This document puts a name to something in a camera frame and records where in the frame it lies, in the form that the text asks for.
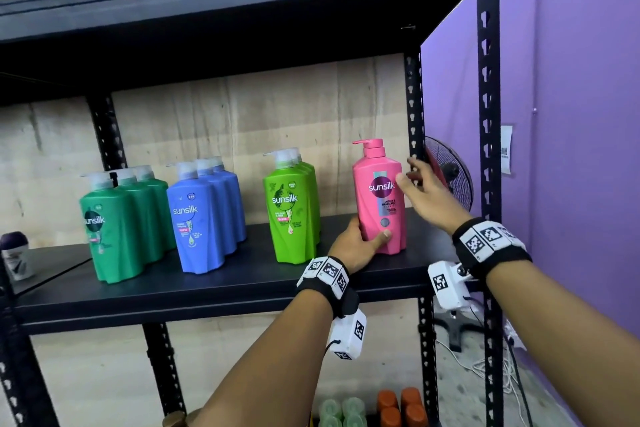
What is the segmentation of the person's left hand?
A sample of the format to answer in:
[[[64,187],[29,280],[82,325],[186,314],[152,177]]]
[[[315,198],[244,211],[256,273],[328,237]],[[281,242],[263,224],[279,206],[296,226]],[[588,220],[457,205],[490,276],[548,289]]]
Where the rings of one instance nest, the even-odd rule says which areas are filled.
[[[358,216],[353,216],[348,227],[336,238],[328,256],[340,261],[350,275],[364,269],[378,250],[370,250],[362,238]]]

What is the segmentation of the person's right hand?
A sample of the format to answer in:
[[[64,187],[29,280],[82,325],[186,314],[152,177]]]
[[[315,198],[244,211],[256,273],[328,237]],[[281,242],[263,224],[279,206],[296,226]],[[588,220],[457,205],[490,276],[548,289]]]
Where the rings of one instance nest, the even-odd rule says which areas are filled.
[[[415,171],[405,175],[419,188],[419,197],[409,200],[424,220],[452,236],[462,224],[472,219],[427,162],[409,156],[407,163]]]

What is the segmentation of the pink pump shampoo bottle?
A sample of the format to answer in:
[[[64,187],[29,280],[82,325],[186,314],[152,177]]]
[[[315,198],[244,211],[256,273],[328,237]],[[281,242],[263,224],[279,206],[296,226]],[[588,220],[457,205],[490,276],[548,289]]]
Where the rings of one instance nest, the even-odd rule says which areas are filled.
[[[357,214],[363,239],[371,241],[389,231],[390,240],[377,253],[396,255],[406,249],[405,203],[396,176],[400,162],[387,156],[382,139],[356,140],[363,145],[363,157],[353,164]]]

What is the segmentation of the person's right forearm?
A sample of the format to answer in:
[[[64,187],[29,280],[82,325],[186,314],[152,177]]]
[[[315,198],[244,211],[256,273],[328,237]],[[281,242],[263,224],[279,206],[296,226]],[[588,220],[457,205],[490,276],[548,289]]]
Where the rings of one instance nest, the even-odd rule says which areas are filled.
[[[499,264],[486,284],[584,427],[640,427],[640,339],[530,261]]]

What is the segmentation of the person's left forearm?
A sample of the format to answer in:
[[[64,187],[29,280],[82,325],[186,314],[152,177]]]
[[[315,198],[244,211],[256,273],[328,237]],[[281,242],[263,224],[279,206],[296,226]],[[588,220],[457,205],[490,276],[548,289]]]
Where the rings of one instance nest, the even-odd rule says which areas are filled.
[[[301,291],[221,381],[193,427],[306,427],[333,320]]]

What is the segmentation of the black standing fan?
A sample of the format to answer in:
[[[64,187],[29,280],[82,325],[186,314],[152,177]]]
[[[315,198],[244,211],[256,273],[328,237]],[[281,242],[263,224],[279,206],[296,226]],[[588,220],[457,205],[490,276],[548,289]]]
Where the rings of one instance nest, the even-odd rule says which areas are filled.
[[[444,176],[444,182],[452,195],[462,206],[470,210],[474,201],[474,189],[470,173],[460,156],[450,146],[434,137],[425,137],[424,147],[428,151],[429,162],[438,164]],[[434,305],[434,322],[447,331],[448,348],[453,352],[462,351],[463,332],[483,332],[482,321],[474,314],[468,317],[467,312],[473,313],[471,309],[446,311],[437,304]]]

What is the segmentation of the left wristband with marker tags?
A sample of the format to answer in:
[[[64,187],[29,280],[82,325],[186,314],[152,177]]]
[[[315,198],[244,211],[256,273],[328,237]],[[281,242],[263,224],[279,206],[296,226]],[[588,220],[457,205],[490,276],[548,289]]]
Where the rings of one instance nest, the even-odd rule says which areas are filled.
[[[333,318],[354,315],[359,309],[359,297],[350,285],[350,275],[335,257],[317,257],[308,262],[295,292],[316,291],[330,304]]]

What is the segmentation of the wristband with marker tags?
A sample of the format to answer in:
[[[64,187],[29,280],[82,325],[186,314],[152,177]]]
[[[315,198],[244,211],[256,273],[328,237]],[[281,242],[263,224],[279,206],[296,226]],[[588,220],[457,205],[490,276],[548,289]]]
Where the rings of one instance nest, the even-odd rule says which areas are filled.
[[[524,243],[499,222],[472,218],[456,229],[452,242],[460,264],[482,282],[503,262],[532,262]]]
[[[359,309],[359,297],[350,285],[350,275],[335,257],[317,257],[308,262],[295,292],[316,291],[330,304],[333,318],[354,315]]]

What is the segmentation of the light green pump shampoo bottle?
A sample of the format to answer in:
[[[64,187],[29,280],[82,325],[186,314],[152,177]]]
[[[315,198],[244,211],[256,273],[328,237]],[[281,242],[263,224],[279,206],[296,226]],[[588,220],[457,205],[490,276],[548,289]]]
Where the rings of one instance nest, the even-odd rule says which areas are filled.
[[[310,200],[312,204],[313,218],[314,218],[314,226],[315,226],[315,234],[316,234],[316,243],[319,243],[320,235],[321,235],[321,214],[320,214],[320,206],[319,206],[319,193],[317,186],[317,177],[316,170],[312,164],[305,162],[298,152],[298,161],[300,166],[304,167],[308,172],[309,180],[310,180]]]
[[[274,159],[274,170],[262,182],[276,261],[306,264],[316,255],[308,172],[290,149],[266,155]]]
[[[309,187],[309,200],[310,200],[310,208],[311,208],[311,217],[313,220],[314,226],[314,240],[316,245],[320,241],[321,235],[321,222],[320,222],[320,212],[319,212],[319,195],[317,188],[317,179],[316,179],[316,170],[312,164],[305,162],[300,154],[300,149],[298,147],[289,148],[291,155],[295,155],[296,162],[303,169],[308,176],[308,187]]]

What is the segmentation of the right wristband with marker tags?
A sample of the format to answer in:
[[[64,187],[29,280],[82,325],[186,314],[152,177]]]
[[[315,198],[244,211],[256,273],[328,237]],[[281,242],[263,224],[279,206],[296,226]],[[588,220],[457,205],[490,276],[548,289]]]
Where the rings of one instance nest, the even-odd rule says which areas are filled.
[[[499,222],[472,218],[456,229],[452,242],[460,264],[482,282],[503,262],[532,262],[524,243]]]

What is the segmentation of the white paper label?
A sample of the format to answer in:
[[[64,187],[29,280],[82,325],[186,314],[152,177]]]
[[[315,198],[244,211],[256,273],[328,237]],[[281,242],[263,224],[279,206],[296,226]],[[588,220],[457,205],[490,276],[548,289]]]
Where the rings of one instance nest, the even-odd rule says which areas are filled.
[[[511,147],[513,143],[513,125],[500,126],[500,170],[511,175]]]

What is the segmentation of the blue pump shampoo bottle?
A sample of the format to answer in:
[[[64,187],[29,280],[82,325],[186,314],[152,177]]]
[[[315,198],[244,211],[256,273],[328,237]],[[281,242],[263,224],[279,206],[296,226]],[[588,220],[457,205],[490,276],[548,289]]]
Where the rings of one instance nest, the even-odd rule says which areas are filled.
[[[185,273],[204,275],[225,261],[218,215],[213,211],[213,188],[200,178],[194,162],[171,165],[177,181],[167,191],[172,229]]]
[[[218,230],[222,240],[225,256],[233,254],[237,249],[233,206],[228,185],[220,172],[215,172],[208,159],[195,160],[198,176],[209,183],[212,188],[212,210],[216,216]]]
[[[213,166],[215,172],[220,172],[220,176],[225,178],[228,190],[231,194],[231,201],[233,206],[234,223],[237,243],[242,243],[246,240],[246,222],[244,215],[244,206],[242,202],[241,189],[239,187],[239,179],[236,173],[227,171],[223,163],[221,156],[213,156],[208,159],[209,164]]]

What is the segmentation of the black metal shelf rack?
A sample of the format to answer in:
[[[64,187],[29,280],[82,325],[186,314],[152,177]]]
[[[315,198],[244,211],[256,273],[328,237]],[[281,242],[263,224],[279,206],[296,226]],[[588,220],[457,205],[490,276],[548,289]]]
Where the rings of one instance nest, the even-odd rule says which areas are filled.
[[[0,72],[4,79],[19,81],[26,96],[7,103],[26,103],[44,96],[79,96],[97,109],[94,129],[102,162],[124,164],[124,156],[108,150],[123,149],[116,143],[117,130],[99,130],[98,123],[117,126],[110,90],[137,89],[160,83],[185,82],[204,76],[232,76],[249,72],[298,67],[402,51],[406,59],[405,90],[407,129],[413,132],[419,158],[426,155],[422,83],[419,68],[420,40],[436,16],[444,16],[444,2],[453,0],[5,0],[0,2],[0,55],[25,49],[31,55],[62,49],[66,43],[107,48],[118,53],[117,62],[142,49],[159,47],[159,61],[142,56],[149,69],[84,69],[71,83],[53,77],[35,78]],[[436,16],[428,15],[434,10]],[[278,269],[275,255],[267,252],[266,226],[250,226],[250,245],[232,264],[239,271],[223,271],[220,278],[177,279],[176,259],[163,259],[152,283],[135,279],[124,293],[103,293],[82,279],[77,286],[63,278],[59,294],[40,291],[51,281],[83,264],[61,271],[35,286],[15,293],[8,275],[0,271],[0,380],[8,380],[5,393],[16,400],[10,406],[17,427],[60,427],[51,397],[28,333],[61,333],[90,328],[142,325],[151,334],[148,356],[165,410],[180,406],[180,385],[164,385],[174,367],[170,343],[162,346],[160,334],[167,321],[217,318],[234,313],[283,309],[292,298],[292,272]]]

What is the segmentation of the purple partition panel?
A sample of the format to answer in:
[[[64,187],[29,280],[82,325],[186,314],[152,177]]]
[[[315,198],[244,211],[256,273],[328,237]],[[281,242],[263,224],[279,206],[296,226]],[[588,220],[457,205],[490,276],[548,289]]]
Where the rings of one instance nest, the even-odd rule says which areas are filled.
[[[640,339],[640,0],[500,0],[502,223]]]

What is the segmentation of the dark green pump shampoo bottle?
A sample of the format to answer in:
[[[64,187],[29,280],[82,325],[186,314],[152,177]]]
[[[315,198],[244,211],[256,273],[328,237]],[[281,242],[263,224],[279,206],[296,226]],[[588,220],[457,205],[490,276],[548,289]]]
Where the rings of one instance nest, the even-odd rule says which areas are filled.
[[[108,172],[82,177],[90,191],[79,204],[98,280],[117,284],[139,276],[145,265],[132,196],[115,187]]]
[[[133,199],[143,263],[147,266],[157,262],[164,256],[164,245],[154,191],[138,181],[133,169],[118,169],[116,176],[118,187]]]
[[[151,188],[159,209],[159,225],[163,237],[164,252],[176,249],[173,232],[172,214],[167,197],[169,185],[166,181],[156,178],[151,165],[137,165],[132,168],[139,182]]]

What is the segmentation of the brown round cap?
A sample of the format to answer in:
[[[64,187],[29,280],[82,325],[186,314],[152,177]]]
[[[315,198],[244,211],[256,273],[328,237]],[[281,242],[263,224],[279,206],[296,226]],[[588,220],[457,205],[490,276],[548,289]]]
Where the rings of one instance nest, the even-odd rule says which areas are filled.
[[[201,408],[197,408],[188,414],[181,410],[171,412],[165,415],[162,427],[194,427],[200,411]]]

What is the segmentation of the white roll-on deodorant dark cap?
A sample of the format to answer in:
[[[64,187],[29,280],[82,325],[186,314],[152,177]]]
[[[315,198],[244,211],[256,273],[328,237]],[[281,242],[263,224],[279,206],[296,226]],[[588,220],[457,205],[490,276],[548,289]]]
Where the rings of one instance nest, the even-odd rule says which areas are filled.
[[[29,241],[25,234],[14,231],[0,236],[0,254],[13,282],[34,277],[35,273],[28,257]]]

